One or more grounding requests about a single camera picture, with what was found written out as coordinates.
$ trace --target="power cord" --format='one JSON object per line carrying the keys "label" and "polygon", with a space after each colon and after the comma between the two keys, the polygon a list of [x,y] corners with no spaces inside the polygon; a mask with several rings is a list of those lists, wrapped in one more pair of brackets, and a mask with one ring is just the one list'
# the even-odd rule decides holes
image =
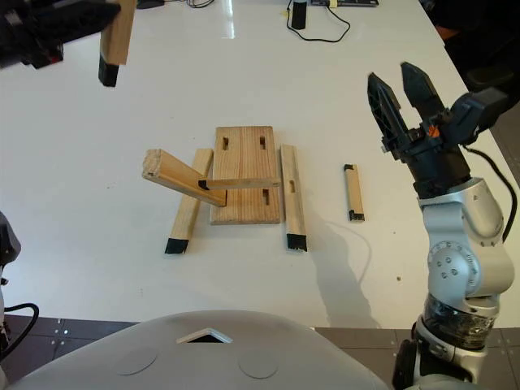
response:
{"label": "power cord", "polygon": [[38,309],[38,306],[36,306],[33,303],[22,303],[20,305],[12,306],[12,307],[6,307],[4,308],[4,311],[6,313],[9,313],[11,311],[17,311],[21,309],[32,309],[32,318],[27,324],[27,327],[19,334],[19,336],[16,338],[15,341],[10,343],[7,348],[5,348],[3,351],[0,351],[0,362],[7,358],[13,352],[16,347],[22,342],[22,340],[29,334],[31,329],[33,329],[34,324],[36,323],[38,316],[40,315],[40,309]]}
{"label": "power cord", "polygon": [[213,4],[215,0],[204,0],[203,2],[195,2],[195,0],[164,0],[165,2],[186,2],[192,8],[206,8]]}
{"label": "power cord", "polygon": [[343,31],[343,34],[341,34],[341,37],[339,37],[338,39],[322,39],[322,38],[305,38],[304,36],[302,36],[298,30],[292,28],[290,25],[289,25],[289,18],[290,18],[290,15],[291,15],[291,4],[293,3],[293,0],[289,0],[289,4],[287,5],[287,28],[292,31],[293,33],[295,33],[296,35],[298,35],[301,39],[303,39],[304,41],[308,41],[308,42],[327,42],[327,43],[337,43],[339,41],[341,41],[343,39],[343,37],[349,32],[350,30],[350,23],[346,20],[343,20],[341,19],[337,14],[335,14],[331,8],[329,6],[327,6],[327,9],[328,11],[334,15],[334,17],[336,19],[338,19],[339,21],[345,23],[347,25],[347,28]]}
{"label": "power cord", "polygon": [[505,178],[504,174],[501,172],[500,169],[498,169],[498,166],[495,164],[495,162],[492,160],[491,157],[489,157],[484,152],[477,150],[477,149],[471,149],[467,146],[462,146],[465,150],[467,150],[470,153],[477,154],[478,156],[482,157],[484,160],[487,161],[487,163],[491,166],[492,170],[496,173],[496,175],[499,177],[500,180],[502,180],[502,183],[504,183],[505,187],[509,190],[509,194],[511,195],[511,212],[509,213],[509,218],[507,220],[507,224],[505,225],[504,233],[502,234],[502,241],[505,242],[505,239],[509,235],[509,232],[511,231],[511,227],[513,226],[514,217],[517,214],[517,207],[518,207],[518,199],[517,194],[514,192],[514,188],[511,185],[511,183]]}

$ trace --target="wooden plank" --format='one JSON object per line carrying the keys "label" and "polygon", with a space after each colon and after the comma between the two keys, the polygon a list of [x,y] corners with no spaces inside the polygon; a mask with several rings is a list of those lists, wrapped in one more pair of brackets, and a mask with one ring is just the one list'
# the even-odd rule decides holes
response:
{"label": "wooden plank", "polygon": [[[270,126],[217,128],[213,179],[278,176]],[[226,207],[211,207],[211,224],[280,223],[277,188],[229,189]]]}
{"label": "wooden plank", "polygon": [[303,216],[296,148],[291,145],[281,145],[280,156],[282,160],[282,176],[284,178],[287,246],[290,249],[307,251],[307,235]]}
{"label": "wooden plank", "polygon": [[226,190],[211,189],[206,191],[199,188],[198,181],[203,179],[205,175],[201,175],[162,149],[151,149],[146,152],[142,175],[147,180],[190,197],[195,197],[203,202],[215,206],[226,205]]}
{"label": "wooden plank", "polygon": [[119,0],[121,11],[101,33],[101,56],[111,65],[127,63],[137,0]]}
{"label": "wooden plank", "polygon": [[257,179],[204,179],[198,181],[201,189],[268,189],[279,187],[281,184],[278,177],[267,177]]}
{"label": "wooden plank", "polygon": [[[192,162],[192,168],[201,175],[207,176],[212,159],[212,149],[197,149]],[[193,227],[195,226],[200,205],[201,201],[198,199],[188,195],[182,196],[175,222],[168,237],[165,254],[183,254],[186,251],[189,240],[192,238]]]}
{"label": "wooden plank", "polygon": [[358,166],[356,164],[345,164],[344,174],[347,180],[347,192],[349,195],[349,220],[364,221],[365,213],[363,212]]}

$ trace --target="white table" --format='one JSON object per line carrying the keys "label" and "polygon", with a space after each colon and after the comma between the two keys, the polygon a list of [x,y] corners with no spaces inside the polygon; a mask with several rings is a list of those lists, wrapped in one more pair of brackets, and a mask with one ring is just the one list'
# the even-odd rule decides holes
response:
{"label": "white table", "polygon": [[[339,9],[352,30],[335,45],[285,28],[286,2],[216,0],[138,11],[116,89],[97,81],[98,37],[65,62],[0,73],[0,207],[23,250],[7,267],[6,304],[43,316],[142,321],[186,310],[244,309],[309,326],[409,327],[427,294],[427,235],[406,166],[382,154],[366,99],[376,72],[410,127],[400,62],[424,69],[446,105],[465,92],[417,0]],[[305,34],[343,26],[310,7]],[[163,254],[180,195],[141,178],[145,150],[191,162],[215,127],[267,124],[299,150],[309,253],[285,249],[284,225],[210,226],[203,205],[188,252]],[[476,146],[513,181],[489,132]],[[509,194],[481,159],[504,214]],[[367,221],[346,219],[345,163],[359,166]],[[520,244],[506,247],[520,268]],[[520,283],[497,326],[520,326]]]}

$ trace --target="rectangular slot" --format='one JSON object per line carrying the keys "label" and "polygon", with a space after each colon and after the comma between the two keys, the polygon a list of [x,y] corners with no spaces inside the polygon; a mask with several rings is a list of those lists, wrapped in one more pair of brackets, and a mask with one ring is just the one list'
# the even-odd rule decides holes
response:
{"label": "rectangular slot", "polygon": [[268,189],[262,190],[262,198],[263,198],[263,204],[266,206],[269,206],[269,190]]}

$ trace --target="wooden leg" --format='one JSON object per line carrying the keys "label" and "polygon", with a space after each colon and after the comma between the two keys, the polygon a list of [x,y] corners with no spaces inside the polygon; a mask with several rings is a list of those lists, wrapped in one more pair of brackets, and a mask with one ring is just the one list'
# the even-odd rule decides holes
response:
{"label": "wooden leg", "polygon": [[118,3],[121,11],[101,33],[99,80],[106,87],[115,87],[119,65],[127,63],[137,0],[119,0]]}
{"label": "wooden leg", "polygon": [[291,145],[281,145],[280,155],[282,159],[282,175],[284,177],[287,246],[290,249],[307,251],[307,235],[303,217],[296,148]]}
{"label": "wooden leg", "polygon": [[198,181],[206,178],[206,175],[201,175],[162,149],[151,149],[146,152],[142,175],[149,181],[203,202],[215,206],[226,205],[225,189],[205,190],[200,188]]}
{"label": "wooden leg", "polygon": [[356,164],[345,164],[344,174],[347,180],[347,193],[349,195],[349,220],[362,222],[365,220],[365,213],[363,213],[358,166]]}
{"label": "wooden leg", "polygon": [[[193,159],[192,168],[203,176],[207,176],[213,159],[212,149],[197,149]],[[193,227],[197,219],[201,201],[188,195],[183,195],[175,222],[171,228],[165,254],[183,254],[188,248],[189,240],[193,234]]]}

